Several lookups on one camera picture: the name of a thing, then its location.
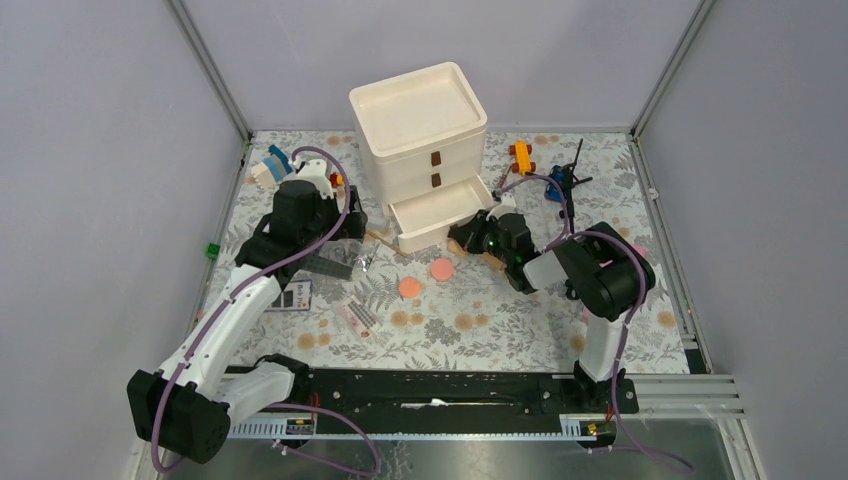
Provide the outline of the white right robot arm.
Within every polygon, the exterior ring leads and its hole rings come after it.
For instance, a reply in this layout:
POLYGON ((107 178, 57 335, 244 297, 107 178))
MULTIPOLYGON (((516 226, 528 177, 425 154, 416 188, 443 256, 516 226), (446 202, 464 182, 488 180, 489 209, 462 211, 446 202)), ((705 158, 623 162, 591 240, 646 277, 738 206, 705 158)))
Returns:
POLYGON ((561 283, 568 299, 583 304, 588 312, 586 343, 566 397, 589 412, 610 404, 624 380, 625 327, 656 284, 647 260, 605 222, 542 252, 523 215, 480 210, 467 223, 450 227, 448 238, 469 254, 499 261, 518 292, 530 294, 561 283))

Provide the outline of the white drawer organizer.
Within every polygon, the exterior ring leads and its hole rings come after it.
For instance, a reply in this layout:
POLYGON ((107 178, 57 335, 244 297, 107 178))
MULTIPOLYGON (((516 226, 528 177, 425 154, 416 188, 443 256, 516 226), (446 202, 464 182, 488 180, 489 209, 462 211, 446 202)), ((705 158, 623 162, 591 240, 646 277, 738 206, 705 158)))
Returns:
POLYGON ((481 178, 488 117, 461 68, 444 62, 349 93, 369 189, 408 253, 492 207, 481 178))

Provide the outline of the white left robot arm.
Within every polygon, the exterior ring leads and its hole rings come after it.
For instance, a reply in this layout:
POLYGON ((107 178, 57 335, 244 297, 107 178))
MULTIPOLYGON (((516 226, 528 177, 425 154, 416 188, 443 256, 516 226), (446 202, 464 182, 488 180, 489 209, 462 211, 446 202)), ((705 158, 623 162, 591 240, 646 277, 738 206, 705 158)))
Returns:
POLYGON ((274 356, 242 377, 221 383, 236 348, 292 277, 339 239, 363 240, 368 217, 356 187, 345 185, 344 202, 324 197, 312 180, 286 180, 272 210, 242 244, 214 309, 153 373, 136 371, 127 395, 137 436, 150 444, 154 468, 169 473, 161 450, 178 461, 203 464, 223 446, 231 426, 278 403, 288 411, 311 396, 309 367, 274 356))

